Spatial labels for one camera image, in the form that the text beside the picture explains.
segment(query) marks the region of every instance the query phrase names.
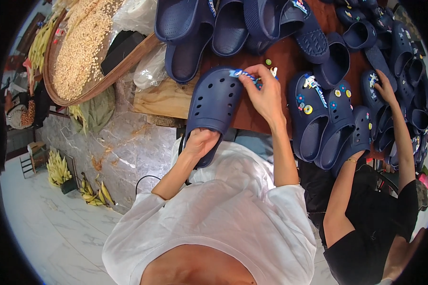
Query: chair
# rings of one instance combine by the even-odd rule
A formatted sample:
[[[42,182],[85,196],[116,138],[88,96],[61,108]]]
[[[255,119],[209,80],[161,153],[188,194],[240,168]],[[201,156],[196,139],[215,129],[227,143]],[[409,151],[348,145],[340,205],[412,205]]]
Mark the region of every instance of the chair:
[[[46,144],[42,141],[31,142],[27,145],[27,150],[29,152],[29,158],[26,160],[20,160],[20,166],[22,168],[22,174],[25,177],[25,174],[29,171],[33,171],[36,174],[39,168],[46,168],[46,163],[49,159],[49,150],[46,148]]]

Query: navy slide sandal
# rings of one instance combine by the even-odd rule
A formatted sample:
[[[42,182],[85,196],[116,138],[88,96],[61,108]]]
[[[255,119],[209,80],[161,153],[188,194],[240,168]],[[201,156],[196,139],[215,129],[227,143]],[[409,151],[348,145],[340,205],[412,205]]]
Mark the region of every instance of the navy slide sandal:
[[[388,32],[389,34],[392,33],[393,19],[387,14],[384,14],[382,17],[377,19],[371,19],[371,24],[376,28],[376,32],[378,34],[385,32]]]
[[[417,84],[420,82],[422,76],[425,74],[425,64],[423,63],[423,60],[417,58],[411,61],[409,65],[409,69],[407,71],[408,74],[408,80],[412,86],[417,86]]]
[[[188,111],[185,143],[190,132],[196,128],[208,128],[220,133],[217,144],[200,159],[195,168],[207,167],[211,163],[240,100],[243,85],[238,78],[229,76],[231,70],[234,68],[229,66],[213,67],[195,85]]]
[[[392,49],[392,34],[388,32],[378,33],[376,45],[381,51],[386,50],[389,52]]]
[[[378,8],[377,0],[361,0],[358,2],[360,8],[367,10],[375,10]]]
[[[207,17],[215,17],[207,0],[158,1],[154,32],[164,43],[182,44],[197,33],[200,22]]]
[[[379,133],[379,125],[387,123],[384,113],[389,109],[389,105],[382,99],[376,88],[375,83],[379,82],[379,77],[374,70],[365,71],[360,77],[360,92],[363,98],[363,103],[371,110],[371,138],[376,140],[377,134]]]
[[[388,66],[393,75],[400,77],[404,67],[412,59],[411,36],[407,27],[400,21],[393,22],[392,52],[388,59]]]
[[[350,54],[341,35],[331,32],[327,35],[330,57],[323,64],[314,66],[314,75],[323,89],[331,89],[341,82],[350,68]]]
[[[377,128],[379,129],[379,133],[382,133],[385,131],[385,128],[387,127],[387,123],[389,120],[392,120],[392,108],[389,104],[386,104],[384,112],[382,113],[382,116],[379,119],[379,123],[377,124]]]
[[[398,84],[395,77],[392,75],[392,72],[388,68],[387,61],[385,60],[382,52],[379,50],[379,47],[377,45],[373,45],[371,48],[366,48],[364,51],[366,58],[371,64],[372,68],[382,71],[388,78],[388,81],[390,81],[393,92],[396,92]]]
[[[393,147],[388,146],[388,148],[385,150],[384,162],[389,164],[393,169],[396,170],[399,166],[398,153],[396,151],[393,154],[388,153],[388,150],[393,149]]]
[[[377,32],[370,22],[360,21],[353,23],[342,37],[350,52],[357,52],[371,48],[376,43]]]
[[[428,113],[425,110],[417,109],[413,102],[409,108],[406,109],[406,117],[419,133],[428,128]]]
[[[387,122],[387,126],[383,133],[377,135],[376,140],[373,142],[374,149],[378,152],[382,152],[389,144],[393,144],[395,141],[395,134],[393,128],[393,120]]]
[[[369,154],[371,140],[369,137],[371,116],[370,110],[365,106],[356,106],[353,111],[355,118],[355,131],[349,136],[343,146],[335,165],[331,168],[331,173],[337,177],[344,162],[359,151],[365,151],[362,157]]]
[[[428,112],[428,77],[424,74],[415,88],[414,105]]]
[[[355,22],[366,20],[365,14],[359,9],[349,9],[347,7],[336,8],[336,16],[346,28],[350,27]]]
[[[220,57],[235,55],[248,36],[243,0],[220,0],[212,40],[213,52]]]
[[[296,8],[291,1],[288,1],[282,10],[279,38],[276,40],[257,41],[254,37],[249,36],[247,38],[245,47],[252,54],[261,56],[273,44],[277,43],[279,40],[285,37],[292,35],[301,29],[303,25],[304,13],[301,9]]]
[[[165,52],[165,69],[168,76],[179,84],[187,84],[197,74],[203,50],[212,38],[214,18],[201,23],[196,36],[187,42],[172,46],[167,45]]]
[[[345,80],[335,86],[328,95],[330,121],[322,136],[320,154],[314,160],[315,165],[323,170],[333,167],[342,147],[355,130],[355,118],[350,105],[351,96],[350,85]]]
[[[293,36],[307,61],[322,64],[330,57],[328,40],[308,3],[304,2],[304,8],[307,10],[307,14],[304,16],[304,26]]]
[[[340,6],[348,6],[351,8],[359,7],[358,0],[335,0],[335,3]]]
[[[393,10],[392,10],[390,7],[386,6],[386,7],[384,8],[384,10],[385,10],[385,14],[386,14],[386,15],[388,15],[388,16],[389,16],[389,17],[391,17],[393,20],[395,20],[395,15],[393,15]]]
[[[402,102],[406,110],[408,110],[415,96],[415,92],[414,92],[415,88],[408,81],[405,72],[403,72],[401,76],[397,78],[397,82],[398,82],[398,89],[396,90],[397,98]]]
[[[300,72],[292,78],[287,103],[292,118],[293,151],[299,159],[312,162],[319,155],[329,113],[322,89],[311,72]]]
[[[257,41],[275,40],[279,37],[279,25],[283,0],[244,1],[244,20],[249,33]]]

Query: striped shirt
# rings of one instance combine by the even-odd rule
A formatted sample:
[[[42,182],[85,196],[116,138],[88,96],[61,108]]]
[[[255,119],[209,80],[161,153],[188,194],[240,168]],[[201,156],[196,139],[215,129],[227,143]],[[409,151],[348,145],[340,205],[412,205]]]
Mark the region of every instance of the striped shirt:
[[[13,128],[23,129],[32,126],[35,118],[35,102],[29,100],[29,108],[19,103],[19,96],[13,100],[14,107],[6,114],[6,122]]]

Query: black t-shirt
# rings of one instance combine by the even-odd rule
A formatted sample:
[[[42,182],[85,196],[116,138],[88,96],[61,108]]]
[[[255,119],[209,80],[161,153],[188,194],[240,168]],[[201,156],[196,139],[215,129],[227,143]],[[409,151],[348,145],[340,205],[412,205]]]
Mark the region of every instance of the black t-shirt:
[[[418,199],[415,180],[398,199],[374,191],[371,184],[355,183],[346,217],[355,230],[325,250],[331,274],[340,285],[371,285],[381,281],[395,235],[408,242],[415,228]]]

